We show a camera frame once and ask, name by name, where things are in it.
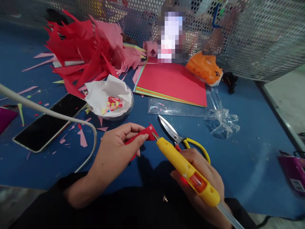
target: scissors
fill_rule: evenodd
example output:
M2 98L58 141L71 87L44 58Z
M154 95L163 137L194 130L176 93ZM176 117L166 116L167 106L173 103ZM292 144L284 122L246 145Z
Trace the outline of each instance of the scissors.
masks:
M180 142L183 142L184 145L185 145L185 147L186 147L187 149L190 149L190 148L191 148L190 145L189 145L188 143L192 143L192 144L198 146L198 147L201 149L201 151L203 152L203 154L204 154L204 156L205 156L207 162L208 162L209 164L211 164L210 157L209 157L209 155L208 155L206 149L205 149L202 145L200 145L198 142L196 142L196 141L194 141L194 140L192 140L192 139L190 139L190 138L183 138L183 137L180 137L180 136L177 134L177 132L175 131L175 129L168 123L168 121L165 120L165 118L163 118L161 115L159 115L159 119L160 119L161 124L162 124L163 127L165 128L165 130L168 132L168 134L169 134L169 135L173 138L173 140L175 141L175 149L176 149L177 151L179 151L179 152L181 151L181 148L179 147L179 143L180 143Z

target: perforated metal screen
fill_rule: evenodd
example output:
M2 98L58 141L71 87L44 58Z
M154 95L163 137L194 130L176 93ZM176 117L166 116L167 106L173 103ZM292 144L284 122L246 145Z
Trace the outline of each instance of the perforated metal screen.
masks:
M80 20L119 22L142 46L157 39L162 6L185 7L187 56L216 55L224 71L270 81L305 63L304 0L0 0L0 18L43 27L46 9L65 9Z

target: blue tabletop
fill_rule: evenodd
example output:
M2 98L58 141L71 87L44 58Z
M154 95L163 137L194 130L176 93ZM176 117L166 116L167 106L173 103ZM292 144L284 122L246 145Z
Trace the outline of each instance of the blue tabletop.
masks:
M52 82L61 78L51 72L49 65L21 72L23 69L38 64L47 58L33 59L33 56L46 51L43 46L48 39L42 30L23 28L0 23L0 62L1 83L15 92L20 92L31 86L38 86L41 93L31 97L31 100L50 106L66 94L63 84ZM125 82L133 87L133 71L126 76ZM239 78L235 94L229 95L227 87L222 83L218 86L222 104L231 114L239 116L240 131L226 140L213 137L202 117L165 116L182 137L192 138L201 143L208 151L211 164L220 173L224 185L225 196L237 198L248 212L295 218L305 212L305 200L294 193L289 187L285 175L279 165L278 151L291 153L294 147L277 121L264 97L253 81ZM23 96L35 93L27 92ZM159 125L156 115L147 114L147 97L134 95L134 107L127 118L129 122L148 126L154 125L160 136L168 137ZM0 105L16 104L10 99L0 101ZM35 120L38 112L23 107L25 124ZM98 118L93 114L81 112L77 118L91 117L92 123L99 127ZM121 121L104 121L104 126L113 129ZM77 128L66 129L43 152L30 154L25 148L17 145L12 138L18 134L21 119L18 116L0 135L0 185L18 186L35 189L48 189L60 177L74 172L88 157L93 147L93 132L88 126L83 126L88 147L80 146ZM66 134L66 143L70 148L60 144L59 140ZM98 131L98 139L104 132ZM155 142L146 142L142 151L156 168L166 160ZM108 187L106 193L111 193L125 186L141 186L137 167L138 158ZM92 161L83 170L89 170Z

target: white tissue paper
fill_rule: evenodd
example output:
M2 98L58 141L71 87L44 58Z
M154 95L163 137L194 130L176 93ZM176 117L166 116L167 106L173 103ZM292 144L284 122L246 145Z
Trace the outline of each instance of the white tissue paper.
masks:
M132 92L126 83L113 75L108 75L106 81L93 81L85 83L88 94L85 100L91 106L91 111L102 117L118 117L123 115L131 106ZM102 114L102 109L107 108L108 97L116 97L123 100L123 106L114 111Z

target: magenta object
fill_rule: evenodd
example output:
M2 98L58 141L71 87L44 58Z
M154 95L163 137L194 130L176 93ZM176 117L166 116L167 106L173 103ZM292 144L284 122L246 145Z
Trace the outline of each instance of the magenta object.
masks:
M5 128L14 120L18 115L17 112L0 107L0 134L3 133Z
M278 159L292 188L305 197L305 160L293 156L279 156Z

